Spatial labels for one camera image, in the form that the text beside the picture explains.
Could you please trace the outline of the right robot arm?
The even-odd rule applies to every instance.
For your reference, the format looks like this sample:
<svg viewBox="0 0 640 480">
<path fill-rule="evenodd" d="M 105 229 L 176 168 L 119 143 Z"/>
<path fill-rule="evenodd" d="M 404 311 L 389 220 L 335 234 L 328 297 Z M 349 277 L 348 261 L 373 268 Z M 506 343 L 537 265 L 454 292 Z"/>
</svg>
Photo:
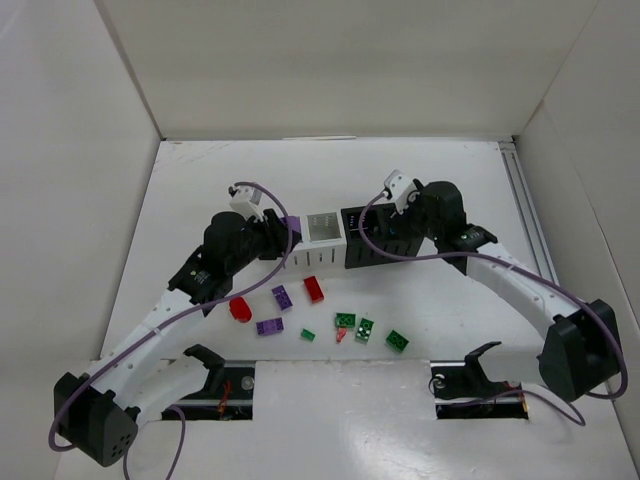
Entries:
<svg viewBox="0 0 640 480">
<path fill-rule="evenodd" d="M 605 302 L 587 303 L 520 263 L 493 233 L 468 222 L 453 183 L 424 185 L 393 172 L 384 191 L 401 231 L 431 240 L 440 258 L 493 291 L 542 338 L 536 350 L 492 347 L 481 355 L 480 368 L 489 380 L 535 383 L 574 401 L 618 377 L 610 398 L 626 392 L 628 369 L 615 314 Z"/>
</svg>

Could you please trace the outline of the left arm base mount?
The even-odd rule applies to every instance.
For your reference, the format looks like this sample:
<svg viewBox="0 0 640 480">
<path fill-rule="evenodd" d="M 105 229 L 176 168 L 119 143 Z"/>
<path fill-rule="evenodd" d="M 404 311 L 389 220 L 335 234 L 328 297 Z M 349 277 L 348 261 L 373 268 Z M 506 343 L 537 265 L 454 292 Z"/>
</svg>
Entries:
<svg viewBox="0 0 640 480">
<path fill-rule="evenodd" d="M 227 361 L 209 348 L 196 344 L 184 351 L 207 371 L 202 385 L 173 404 L 190 421 L 250 421 L 256 363 Z"/>
</svg>

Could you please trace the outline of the purple rounded lego piece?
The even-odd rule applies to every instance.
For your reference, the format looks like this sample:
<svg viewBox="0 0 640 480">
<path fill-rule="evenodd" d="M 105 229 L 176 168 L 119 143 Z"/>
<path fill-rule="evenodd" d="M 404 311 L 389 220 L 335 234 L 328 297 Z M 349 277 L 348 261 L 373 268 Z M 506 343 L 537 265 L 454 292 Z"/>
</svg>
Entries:
<svg viewBox="0 0 640 480">
<path fill-rule="evenodd" d="M 281 217 L 280 221 L 293 232 L 294 242 L 299 242 L 302 238 L 300 217 L 288 215 Z"/>
</svg>

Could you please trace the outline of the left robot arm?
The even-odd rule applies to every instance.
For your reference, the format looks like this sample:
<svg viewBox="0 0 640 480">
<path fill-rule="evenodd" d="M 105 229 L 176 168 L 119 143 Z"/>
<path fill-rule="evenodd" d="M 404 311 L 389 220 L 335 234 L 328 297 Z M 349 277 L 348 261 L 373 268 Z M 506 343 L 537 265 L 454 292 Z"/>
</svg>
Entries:
<svg viewBox="0 0 640 480">
<path fill-rule="evenodd" d="M 272 209 L 214 215 L 144 320 L 83 374 L 67 372 L 56 382 L 49 448 L 78 449 L 109 467 L 127 455 L 146 423 L 175 410 L 180 399 L 220 389 L 225 360 L 201 344 L 161 363 L 216 306 L 235 299 L 236 274 L 256 260 L 274 260 L 282 270 L 301 238 L 299 219 Z"/>
</svg>

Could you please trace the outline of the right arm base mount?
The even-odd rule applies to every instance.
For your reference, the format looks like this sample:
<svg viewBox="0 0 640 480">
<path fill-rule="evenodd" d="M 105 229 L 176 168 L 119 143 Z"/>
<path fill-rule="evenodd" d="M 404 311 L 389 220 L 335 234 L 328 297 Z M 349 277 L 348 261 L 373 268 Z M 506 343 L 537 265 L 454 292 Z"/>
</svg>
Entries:
<svg viewBox="0 0 640 480">
<path fill-rule="evenodd" d="M 491 381 L 480 365 L 481 356 L 498 345 L 499 341 L 485 343 L 463 360 L 430 363 L 428 388 L 434 396 L 438 420 L 529 419 L 523 395 L 494 398 L 521 385 Z"/>
</svg>

